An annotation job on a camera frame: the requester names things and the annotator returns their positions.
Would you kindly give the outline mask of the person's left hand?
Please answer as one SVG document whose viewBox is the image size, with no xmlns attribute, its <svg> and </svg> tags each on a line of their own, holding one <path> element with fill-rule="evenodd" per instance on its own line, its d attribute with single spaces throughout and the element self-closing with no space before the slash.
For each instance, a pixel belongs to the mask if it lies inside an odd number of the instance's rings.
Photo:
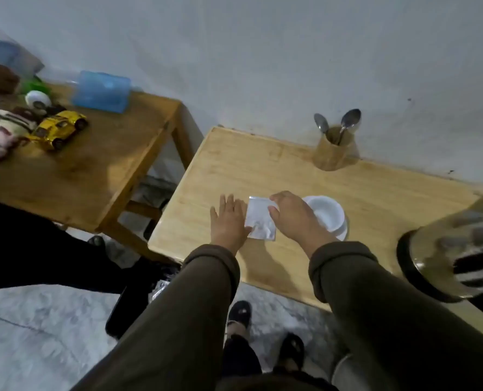
<svg viewBox="0 0 483 391">
<path fill-rule="evenodd" d="M 243 200 L 235 198 L 236 215 L 229 217 L 227 215 L 227 197 L 224 194 L 220 195 L 219 205 L 217 208 L 215 207 L 219 220 L 216 223 L 211 223 L 210 220 L 210 243 L 223 247 L 236 256 L 246 241 L 241 238 L 241 229 L 245 225 L 247 204 Z"/>
</svg>

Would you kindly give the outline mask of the person's right hand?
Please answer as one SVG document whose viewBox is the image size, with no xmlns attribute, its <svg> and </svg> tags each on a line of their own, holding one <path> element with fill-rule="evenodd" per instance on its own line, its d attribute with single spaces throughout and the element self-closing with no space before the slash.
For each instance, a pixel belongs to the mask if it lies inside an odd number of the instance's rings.
<svg viewBox="0 0 483 391">
<path fill-rule="evenodd" d="M 303 215 L 296 218 L 272 218 L 276 228 L 284 236 L 298 243 L 307 257 L 311 258 L 317 249 L 337 241 L 336 237 L 327 231 L 310 207 L 303 202 Z"/>
</svg>

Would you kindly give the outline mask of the person's left forearm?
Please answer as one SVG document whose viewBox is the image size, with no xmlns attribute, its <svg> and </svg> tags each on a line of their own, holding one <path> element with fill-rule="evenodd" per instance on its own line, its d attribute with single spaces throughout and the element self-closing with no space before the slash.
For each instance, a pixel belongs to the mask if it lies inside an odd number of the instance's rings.
<svg viewBox="0 0 483 391">
<path fill-rule="evenodd" d="M 239 278 L 232 252 L 199 246 L 71 391 L 215 391 L 227 311 Z"/>
</svg>

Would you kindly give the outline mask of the person's right forearm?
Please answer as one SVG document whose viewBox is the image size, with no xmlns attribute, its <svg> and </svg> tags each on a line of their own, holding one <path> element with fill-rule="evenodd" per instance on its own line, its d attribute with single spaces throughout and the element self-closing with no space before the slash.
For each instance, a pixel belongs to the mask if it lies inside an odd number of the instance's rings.
<svg viewBox="0 0 483 391">
<path fill-rule="evenodd" d="M 483 391 L 483 333 L 393 276 L 359 242 L 310 257 L 315 296 L 378 391 Z"/>
</svg>

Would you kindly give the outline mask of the wooden utensil holder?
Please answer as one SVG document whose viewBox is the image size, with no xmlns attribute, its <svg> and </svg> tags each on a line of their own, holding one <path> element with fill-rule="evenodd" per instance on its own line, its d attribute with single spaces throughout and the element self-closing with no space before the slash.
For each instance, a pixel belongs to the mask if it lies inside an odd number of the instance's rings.
<svg viewBox="0 0 483 391">
<path fill-rule="evenodd" d="M 312 163 L 316 168 L 336 171 L 360 160 L 355 134 L 346 130 L 342 139 L 339 139 L 340 130 L 341 126 L 333 125 L 322 135 L 312 155 Z"/>
</svg>

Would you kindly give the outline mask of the person's black sandal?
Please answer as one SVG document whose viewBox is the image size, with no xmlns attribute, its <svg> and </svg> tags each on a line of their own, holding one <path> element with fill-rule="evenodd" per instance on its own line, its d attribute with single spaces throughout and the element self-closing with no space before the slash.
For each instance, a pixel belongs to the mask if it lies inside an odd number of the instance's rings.
<svg viewBox="0 0 483 391">
<path fill-rule="evenodd" d="M 245 329 L 249 329 L 252 318 L 252 306 L 249 301 L 239 300 L 235 302 L 227 317 L 227 326 L 231 324 L 240 324 Z"/>
<path fill-rule="evenodd" d="M 287 333 L 282 341 L 275 370 L 298 372 L 303 369 L 306 352 L 303 340 L 294 333 Z"/>
</svg>

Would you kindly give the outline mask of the large metal spoon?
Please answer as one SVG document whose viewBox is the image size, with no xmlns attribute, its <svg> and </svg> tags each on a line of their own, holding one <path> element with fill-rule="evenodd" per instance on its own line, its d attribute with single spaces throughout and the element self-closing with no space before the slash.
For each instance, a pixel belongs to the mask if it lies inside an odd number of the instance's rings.
<svg viewBox="0 0 483 391">
<path fill-rule="evenodd" d="M 354 135 L 359 129 L 362 111 L 358 108 L 349 110 L 341 119 L 341 127 L 337 136 L 337 145 L 341 145 L 344 137 Z"/>
</svg>

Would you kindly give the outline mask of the person's black trousers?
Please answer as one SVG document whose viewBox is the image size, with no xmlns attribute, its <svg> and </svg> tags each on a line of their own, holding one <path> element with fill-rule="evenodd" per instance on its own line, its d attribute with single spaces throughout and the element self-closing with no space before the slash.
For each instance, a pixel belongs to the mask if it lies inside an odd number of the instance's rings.
<svg viewBox="0 0 483 391">
<path fill-rule="evenodd" d="M 262 374 L 258 356 L 249 342 L 241 335 L 228 337 L 223 348 L 220 378 Z"/>
</svg>

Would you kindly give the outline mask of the brown wooden side table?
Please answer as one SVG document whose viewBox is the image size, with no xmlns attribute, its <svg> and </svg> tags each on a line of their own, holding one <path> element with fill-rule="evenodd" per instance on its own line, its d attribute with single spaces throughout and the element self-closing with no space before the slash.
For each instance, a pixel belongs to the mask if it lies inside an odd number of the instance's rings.
<svg viewBox="0 0 483 391">
<path fill-rule="evenodd" d="M 61 103 L 81 112 L 89 127 L 58 152 L 23 143 L 0 162 L 0 203 L 69 227 L 103 233 L 141 256 L 162 263 L 173 260 L 148 248 L 123 226 L 123 211 L 158 221 L 161 211 L 132 201 L 163 146 L 173 139 L 187 169 L 193 150 L 182 121 L 182 101 L 133 92 L 124 113 L 71 106 L 71 89 L 52 85 Z"/>
</svg>

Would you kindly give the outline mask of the blue plastic container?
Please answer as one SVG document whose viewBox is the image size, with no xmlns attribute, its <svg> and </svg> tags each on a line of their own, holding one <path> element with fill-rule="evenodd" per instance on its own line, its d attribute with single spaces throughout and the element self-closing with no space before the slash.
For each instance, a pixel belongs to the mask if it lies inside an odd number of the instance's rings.
<svg viewBox="0 0 483 391">
<path fill-rule="evenodd" d="M 103 72 L 81 71 L 76 80 L 71 103 L 78 107 L 124 113 L 132 91 L 130 78 Z"/>
</svg>

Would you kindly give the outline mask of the black fabric bag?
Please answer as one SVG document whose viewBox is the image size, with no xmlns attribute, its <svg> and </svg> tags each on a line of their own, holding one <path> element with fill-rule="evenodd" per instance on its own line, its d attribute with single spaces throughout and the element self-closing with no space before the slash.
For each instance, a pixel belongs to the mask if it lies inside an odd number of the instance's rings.
<svg viewBox="0 0 483 391">
<path fill-rule="evenodd" d="M 105 325 L 116 340 L 146 309 L 156 284 L 179 270 L 143 256 L 122 268 L 108 257 L 101 236 L 83 241 L 48 219 L 0 203 L 0 289 L 45 284 L 117 294 Z"/>
</svg>

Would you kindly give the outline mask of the yellow toy car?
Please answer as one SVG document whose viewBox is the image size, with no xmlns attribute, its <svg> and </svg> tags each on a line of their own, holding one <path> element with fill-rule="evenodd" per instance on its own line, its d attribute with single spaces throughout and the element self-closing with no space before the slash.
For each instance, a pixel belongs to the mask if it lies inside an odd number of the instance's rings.
<svg viewBox="0 0 483 391">
<path fill-rule="evenodd" d="M 87 117 L 76 111 L 61 111 L 46 117 L 26 136 L 26 139 L 37 144 L 42 150 L 59 151 L 76 133 L 89 125 Z"/>
</svg>

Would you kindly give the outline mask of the stainless steel kettle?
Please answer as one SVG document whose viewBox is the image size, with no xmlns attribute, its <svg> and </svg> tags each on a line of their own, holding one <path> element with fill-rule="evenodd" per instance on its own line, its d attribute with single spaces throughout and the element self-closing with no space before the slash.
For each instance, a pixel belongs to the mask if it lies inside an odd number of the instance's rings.
<svg viewBox="0 0 483 391">
<path fill-rule="evenodd" d="M 403 276 L 423 294 L 443 303 L 469 301 L 483 313 L 483 196 L 403 234 L 396 257 Z"/>
</svg>

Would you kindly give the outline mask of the green toy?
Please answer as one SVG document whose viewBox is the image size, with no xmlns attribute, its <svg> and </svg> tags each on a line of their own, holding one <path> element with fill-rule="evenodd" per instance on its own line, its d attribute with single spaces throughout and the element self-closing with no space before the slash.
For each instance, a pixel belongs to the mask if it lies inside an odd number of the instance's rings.
<svg viewBox="0 0 483 391">
<path fill-rule="evenodd" d="M 51 88 L 39 78 L 21 80 L 19 83 L 19 93 L 26 95 L 31 91 L 39 91 L 48 96 L 51 94 Z"/>
</svg>

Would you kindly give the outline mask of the grey blue plastic bag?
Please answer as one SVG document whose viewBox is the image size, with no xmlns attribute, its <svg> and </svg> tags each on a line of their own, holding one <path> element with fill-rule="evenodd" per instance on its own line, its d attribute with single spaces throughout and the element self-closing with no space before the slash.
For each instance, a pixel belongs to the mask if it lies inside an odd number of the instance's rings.
<svg viewBox="0 0 483 391">
<path fill-rule="evenodd" d="M 40 59 L 21 45 L 10 40 L 0 39 L 0 65 L 3 65 L 20 78 L 33 78 L 43 68 Z"/>
</svg>

